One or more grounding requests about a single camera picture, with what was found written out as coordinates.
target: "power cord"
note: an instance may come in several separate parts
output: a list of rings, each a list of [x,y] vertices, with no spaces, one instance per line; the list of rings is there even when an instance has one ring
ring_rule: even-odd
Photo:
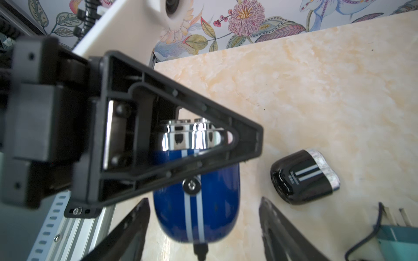
[[[356,251],[359,247],[361,247],[362,245],[364,245],[365,243],[367,243],[368,241],[370,241],[370,239],[372,239],[373,237],[375,237],[377,235],[377,233],[380,230],[380,227],[382,226],[382,216],[383,216],[383,210],[384,210],[384,205],[382,202],[379,202],[379,214],[377,216],[377,221],[376,221],[376,225],[375,228],[373,229],[373,231],[370,233],[370,235],[368,235],[365,239],[361,240],[360,242],[358,242],[357,244],[355,244],[352,248],[350,248],[344,255],[344,258],[346,261],[350,261],[348,259],[348,257],[354,252]]]

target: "black plastic housing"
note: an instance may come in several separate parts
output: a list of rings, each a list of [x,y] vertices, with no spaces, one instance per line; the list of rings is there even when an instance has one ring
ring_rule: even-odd
[[[110,101],[131,108],[122,139],[129,160],[106,168]],[[176,119],[180,107],[231,132],[233,141],[152,166],[150,134],[160,120]],[[5,122],[2,201],[28,208],[67,188],[81,207],[114,204],[257,157],[263,144],[260,125],[126,55],[110,51],[87,61],[55,38],[17,43]]]

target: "silver screw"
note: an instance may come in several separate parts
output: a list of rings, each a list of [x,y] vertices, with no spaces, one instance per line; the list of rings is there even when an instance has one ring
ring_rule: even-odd
[[[195,189],[195,187],[196,187],[196,183],[194,183],[194,181],[193,181],[193,180],[190,180],[190,181],[189,181],[189,189],[190,189],[191,191],[193,191],[193,190]]]
[[[73,210],[73,215],[80,215],[81,212],[83,212],[83,208],[82,207],[75,208]]]
[[[61,239],[61,235],[58,234],[54,237],[54,242],[58,242]]]

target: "triangular black bracket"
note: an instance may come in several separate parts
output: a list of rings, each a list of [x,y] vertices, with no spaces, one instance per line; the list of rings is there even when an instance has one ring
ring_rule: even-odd
[[[92,152],[89,194],[85,203],[94,206],[113,204],[261,154],[263,128],[259,124],[176,83],[121,52],[106,53],[102,62],[101,97],[96,110],[94,129],[94,140],[97,142]],[[137,107],[134,140],[137,147],[133,152],[136,164],[126,171],[104,171],[102,168],[105,144],[103,141],[110,100],[133,103]],[[164,115],[159,113],[167,107],[172,108],[171,111]],[[215,126],[229,131],[233,135],[232,143],[201,152],[198,156],[189,156],[163,165],[144,164],[151,129],[162,119],[172,119],[178,107],[207,118]],[[105,195],[105,180],[134,183],[131,190],[117,195]]]

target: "pink flower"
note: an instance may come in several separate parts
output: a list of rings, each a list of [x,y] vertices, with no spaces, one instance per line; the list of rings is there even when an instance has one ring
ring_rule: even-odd
[[[265,18],[264,7],[257,0],[243,0],[234,6],[228,30],[237,36],[251,36]]]

